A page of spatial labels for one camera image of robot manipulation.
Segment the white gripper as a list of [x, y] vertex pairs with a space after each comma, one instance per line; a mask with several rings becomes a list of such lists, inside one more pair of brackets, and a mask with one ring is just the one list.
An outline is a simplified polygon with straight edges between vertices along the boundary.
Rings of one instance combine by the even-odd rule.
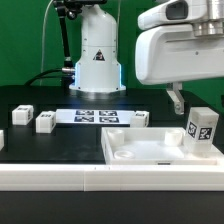
[[190, 24], [147, 30], [136, 41], [135, 71], [144, 85], [168, 83], [174, 111], [183, 115], [181, 82], [224, 76], [224, 35], [195, 37]]

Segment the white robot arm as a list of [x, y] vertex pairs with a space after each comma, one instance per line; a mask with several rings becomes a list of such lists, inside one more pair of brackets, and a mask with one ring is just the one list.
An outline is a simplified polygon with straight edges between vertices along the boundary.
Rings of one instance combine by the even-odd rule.
[[[125, 89], [117, 61], [117, 24], [98, 5], [82, 8], [82, 54], [74, 92], [101, 98]], [[224, 76], [224, 0], [168, 0], [138, 17], [135, 74], [144, 85], [166, 84], [175, 112], [184, 112], [185, 81]]]

